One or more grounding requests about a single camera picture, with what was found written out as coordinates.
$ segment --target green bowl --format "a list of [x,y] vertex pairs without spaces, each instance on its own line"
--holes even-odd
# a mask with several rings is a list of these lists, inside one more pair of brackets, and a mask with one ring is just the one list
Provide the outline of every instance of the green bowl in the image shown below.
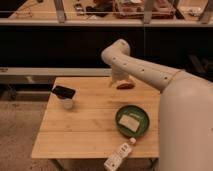
[[[132,117],[133,119],[139,122],[139,127],[136,132],[119,123],[123,115]],[[146,132],[146,130],[149,127],[149,117],[147,113],[140,107],[134,105],[127,105],[121,107],[116,113],[115,121],[118,130],[127,137],[134,137],[134,138],[140,137],[142,134]]]

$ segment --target white food item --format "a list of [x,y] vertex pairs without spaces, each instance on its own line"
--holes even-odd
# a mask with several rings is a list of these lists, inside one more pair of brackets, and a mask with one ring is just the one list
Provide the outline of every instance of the white food item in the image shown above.
[[119,120],[119,124],[127,127],[128,129],[130,129],[133,132],[136,132],[138,130],[140,122],[131,116],[123,115],[121,117],[121,119]]

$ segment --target floor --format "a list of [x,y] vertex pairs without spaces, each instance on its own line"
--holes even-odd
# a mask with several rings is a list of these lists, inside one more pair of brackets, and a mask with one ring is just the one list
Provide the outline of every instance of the floor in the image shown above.
[[[0,86],[0,170],[57,171],[49,160],[32,159],[31,151],[47,105],[48,91],[18,91],[14,100]],[[105,159],[60,160],[72,171],[102,171]],[[148,171],[148,159],[127,159],[121,171]]]

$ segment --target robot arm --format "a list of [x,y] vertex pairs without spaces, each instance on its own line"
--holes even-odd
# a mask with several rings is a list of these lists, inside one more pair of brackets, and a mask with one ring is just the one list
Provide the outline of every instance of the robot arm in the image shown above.
[[113,82],[128,79],[130,74],[162,91],[177,73],[182,72],[179,69],[139,60],[129,55],[130,47],[122,39],[102,52],[103,61],[111,66]]
[[118,40],[102,52],[112,80],[128,74],[161,91],[160,171],[213,171],[213,85],[185,71],[132,58]]

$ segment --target glass display case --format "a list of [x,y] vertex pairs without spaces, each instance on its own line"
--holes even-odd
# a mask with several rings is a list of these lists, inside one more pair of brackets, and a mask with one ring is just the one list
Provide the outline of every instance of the glass display case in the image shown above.
[[119,38],[136,58],[184,68],[191,53],[213,56],[212,11],[211,0],[1,0],[0,77],[106,75],[101,51]]
[[198,25],[205,18],[211,24],[212,4],[210,0],[2,0],[0,23]]

